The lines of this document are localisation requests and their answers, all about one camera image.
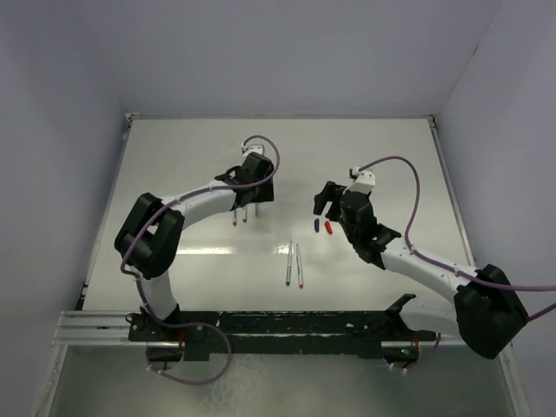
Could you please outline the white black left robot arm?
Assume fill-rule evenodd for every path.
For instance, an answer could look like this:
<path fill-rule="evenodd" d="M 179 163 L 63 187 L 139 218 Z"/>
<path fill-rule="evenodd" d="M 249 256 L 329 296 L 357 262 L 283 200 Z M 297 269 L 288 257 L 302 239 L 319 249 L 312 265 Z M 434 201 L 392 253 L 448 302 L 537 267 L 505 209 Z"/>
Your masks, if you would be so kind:
<path fill-rule="evenodd" d="M 277 167 L 266 156 L 251 152 L 242 164 L 184 195 L 159 198 L 140 195 L 115 238 L 122 257 L 120 270 L 133 277 L 150 315 L 148 329 L 160 341 L 175 337 L 179 304 L 173 296 L 169 268 L 175 260 L 182 231 L 212 215 L 249 204 L 272 202 Z"/>

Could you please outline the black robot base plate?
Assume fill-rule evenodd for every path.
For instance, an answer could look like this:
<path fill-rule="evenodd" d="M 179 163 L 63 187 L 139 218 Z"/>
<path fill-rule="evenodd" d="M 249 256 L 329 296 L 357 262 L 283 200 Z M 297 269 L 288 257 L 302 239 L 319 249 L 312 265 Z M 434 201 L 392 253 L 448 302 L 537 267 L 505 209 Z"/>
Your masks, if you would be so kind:
<path fill-rule="evenodd" d="M 152 361 L 207 361 L 213 354 L 352 355 L 403 367 L 435 333 L 410 330 L 390 311 L 193 311 L 168 328 L 145 310 L 130 313 L 129 340 L 148 343 Z"/>

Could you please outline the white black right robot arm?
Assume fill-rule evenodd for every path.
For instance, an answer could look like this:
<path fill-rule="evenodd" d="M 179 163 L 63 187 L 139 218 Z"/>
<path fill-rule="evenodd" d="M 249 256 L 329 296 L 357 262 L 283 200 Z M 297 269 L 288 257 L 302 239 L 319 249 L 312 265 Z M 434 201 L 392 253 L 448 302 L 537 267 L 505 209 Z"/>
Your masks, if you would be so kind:
<path fill-rule="evenodd" d="M 396 340 L 421 330 L 453 335 L 479 356 L 494 359 L 530 321 L 500 268 L 476 269 L 422 254 L 377 221 L 368 192 L 327 182 L 314 196 L 313 212 L 339 223 L 364 262 L 404 275 L 447 300 L 449 306 L 443 308 L 410 297 L 386 320 L 387 332 Z"/>

